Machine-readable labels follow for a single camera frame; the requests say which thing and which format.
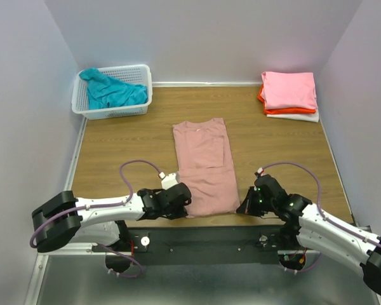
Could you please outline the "dusty pink graphic t-shirt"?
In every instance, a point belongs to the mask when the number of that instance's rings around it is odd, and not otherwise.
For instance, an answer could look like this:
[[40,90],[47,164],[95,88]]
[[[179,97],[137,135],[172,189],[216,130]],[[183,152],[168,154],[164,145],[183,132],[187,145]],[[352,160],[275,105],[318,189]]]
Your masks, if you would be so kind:
[[240,206],[236,173],[225,122],[173,125],[178,175],[192,195],[189,218],[234,213]]

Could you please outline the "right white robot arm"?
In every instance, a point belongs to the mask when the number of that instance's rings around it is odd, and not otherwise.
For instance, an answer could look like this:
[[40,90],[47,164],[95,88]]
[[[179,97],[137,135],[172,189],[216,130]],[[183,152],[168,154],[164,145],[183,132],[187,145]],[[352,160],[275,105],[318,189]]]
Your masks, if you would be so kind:
[[381,236],[332,216],[304,196],[288,194],[270,175],[257,175],[236,212],[274,213],[284,222],[277,236],[282,247],[309,248],[344,264],[381,295]]

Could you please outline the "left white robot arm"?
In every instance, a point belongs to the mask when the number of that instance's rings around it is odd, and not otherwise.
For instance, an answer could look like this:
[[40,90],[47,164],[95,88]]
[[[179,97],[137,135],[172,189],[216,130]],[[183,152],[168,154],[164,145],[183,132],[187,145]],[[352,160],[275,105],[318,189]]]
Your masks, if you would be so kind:
[[62,191],[32,212],[34,232],[31,248],[39,253],[58,250],[85,227],[116,221],[184,218],[191,203],[191,191],[184,183],[167,189],[141,189],[117,198],[77,198]]

